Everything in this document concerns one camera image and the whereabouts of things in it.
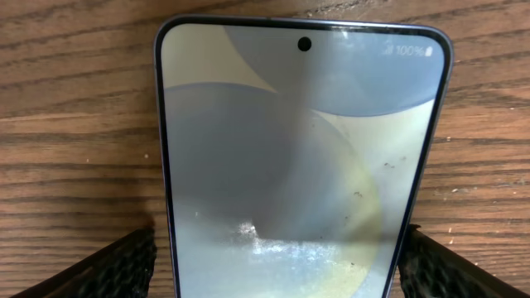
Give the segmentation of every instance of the phone screen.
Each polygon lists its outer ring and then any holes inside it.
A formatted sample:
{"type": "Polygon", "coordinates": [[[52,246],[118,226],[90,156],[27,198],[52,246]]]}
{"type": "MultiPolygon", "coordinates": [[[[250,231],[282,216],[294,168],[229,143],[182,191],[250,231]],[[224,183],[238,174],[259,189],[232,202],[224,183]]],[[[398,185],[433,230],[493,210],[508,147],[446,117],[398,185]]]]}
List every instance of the phone screen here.
{"type": "Polygon", "coordinates": [[[183,24],[160,62],[181,296],[383,296],[441,45],[183,24]]]}

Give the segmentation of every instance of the phone frame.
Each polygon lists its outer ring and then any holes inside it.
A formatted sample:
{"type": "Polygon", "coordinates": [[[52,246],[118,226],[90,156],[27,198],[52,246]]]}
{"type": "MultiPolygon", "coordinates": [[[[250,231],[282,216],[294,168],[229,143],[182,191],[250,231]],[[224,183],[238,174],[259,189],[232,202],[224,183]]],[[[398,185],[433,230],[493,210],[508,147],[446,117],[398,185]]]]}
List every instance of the phone frame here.
{"type": "Polygon", "coordinates": [[[175,295],[181,297],[181,285],[179,282],[178,261],[176,251],[176,227],[173,215],[173,202],[171,194],[171,173],[169,168],[169,152],[167,147],[166,134],[166,110],[164,102],[164,85],[162,80],[161,69],[161,45],[166,36],[166,33],[175,26],[182,24],[210,24],[221,26],[255,26],[255,27],[274,27],[286,29],[307,29],[307,30],[322,30],[333,31],[337,29],[357,32],[369,33],[385,33],[397,35],[413,35],[426,36],[435,40],[444,52],[444,68],[441,75],[438,91],[434,106],[429,119],[428,128],[426,130],[425,140],[422,146],[422,153],[418,162],[414,180],[412,182],[411,193],[407,201],[407,207],[399,235],[397,237],[396,247],[394,248],[390,268],[388,269],[387,281],[383,289],[383,297],[388,297],[390,286],[393,281],[393,274],[396,270],[397,260],[402,250],[403,236],[406,228],[410,222],[413,206],[416,202],[416,196],[419,189],[420,181],[422,179],[423,170],[425,168],[426,159],[429,149],[434,137],[436,123],[438,121],[441,106],[447,91],[447,84],[449,82],[451,69],[453,65],[453,47],[449,37],[442,31],[428,27],[416,25],[402,25],[402,24],[387,24],[387,23],[372,23],[372,22],[338,22],[325,20],[307,20],[307,19],[291,19],[291,18],[276,18],[276,17],[227,17],[227,16],[213,16],[200,14],[184,14],[177,15],[166,22],[164,22],[158,30],[157,37],[154,42],[154,66],[155,66],[155,81],[157,85],[157,108],[158,108],[158,124],[161,141],[161,156],[162,156],[162,171],[164,176],[164,186],[166,189],[166,207],[167,207],[167,222],[169,226],[169,240],[171,249],[171,260],[173,269],[173,282],[175,287],[175,295]]]}

